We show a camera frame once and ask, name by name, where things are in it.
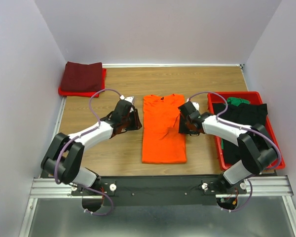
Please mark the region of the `orange t-shirt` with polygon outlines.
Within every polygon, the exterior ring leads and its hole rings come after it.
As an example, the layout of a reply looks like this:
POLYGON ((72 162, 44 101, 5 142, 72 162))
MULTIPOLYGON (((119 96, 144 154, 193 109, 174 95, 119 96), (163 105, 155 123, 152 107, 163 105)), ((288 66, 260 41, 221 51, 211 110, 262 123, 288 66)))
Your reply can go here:
POLYGON ((185 135, 179 133, 181 94, 146 95, 143 98, 142 163, 186 163, 185 135))

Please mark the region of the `red t-shirt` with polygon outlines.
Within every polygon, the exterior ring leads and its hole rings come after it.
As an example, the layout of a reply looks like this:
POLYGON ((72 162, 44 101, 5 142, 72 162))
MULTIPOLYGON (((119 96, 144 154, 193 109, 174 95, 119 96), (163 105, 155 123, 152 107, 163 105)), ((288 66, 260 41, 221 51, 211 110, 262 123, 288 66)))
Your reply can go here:
MULTIPOLYGON (((105 79, 107 75, 107 69, 102 69, 102 85, 101 89, 105 89, 105 79)), ((70 91, 63 91, 61 87, 58 87, 58 94, 60 96, 78 96, 78 97, 88 97, 90 98, 92 95, 94 95, 96 92, 70 92, 70 91)))

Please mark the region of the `maroon t-shirt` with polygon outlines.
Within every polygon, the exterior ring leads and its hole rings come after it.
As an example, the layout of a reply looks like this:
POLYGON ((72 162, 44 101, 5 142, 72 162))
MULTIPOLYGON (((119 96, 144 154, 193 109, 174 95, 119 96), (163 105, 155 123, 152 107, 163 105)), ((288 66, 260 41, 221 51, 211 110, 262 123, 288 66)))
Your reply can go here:
POLYGON ((97 92, 103 87, 103 65, 101 62, 80 64, 67 62, 60 82, 63 92, 97 92))

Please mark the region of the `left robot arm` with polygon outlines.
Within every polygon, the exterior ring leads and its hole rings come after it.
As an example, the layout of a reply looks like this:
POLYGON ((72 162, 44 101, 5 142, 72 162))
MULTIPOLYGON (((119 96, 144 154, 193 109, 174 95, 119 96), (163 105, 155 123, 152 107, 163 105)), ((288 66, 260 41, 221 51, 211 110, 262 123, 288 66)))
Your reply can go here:
POLYGON ((42 175, 50 175, 57 184, 76 184, 89 195, 100 191, 100 176, 81 166, 82 157, 100 142, 142 127, 134 104, 135 97, 122 98, 113 111, 91 127, 70 135, 56 134, 40 164, 42 175))

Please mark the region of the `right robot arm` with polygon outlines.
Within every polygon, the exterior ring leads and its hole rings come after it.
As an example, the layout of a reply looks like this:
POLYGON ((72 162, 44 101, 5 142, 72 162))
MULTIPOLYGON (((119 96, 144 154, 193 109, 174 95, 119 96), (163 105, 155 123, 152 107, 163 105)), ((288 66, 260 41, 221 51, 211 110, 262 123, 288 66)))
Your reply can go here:
POLYGON ((203 190, 227 194, 245 178, 258 175, 273 162, 281 161, 281 153, 261 124, 242 125, 213 115, 199 112, 198 104, 187 101, 178 107, 179 132, 185 134, 209 134, 236 145, 240 160, 225 170, 215 181, 206 181, 203 190))

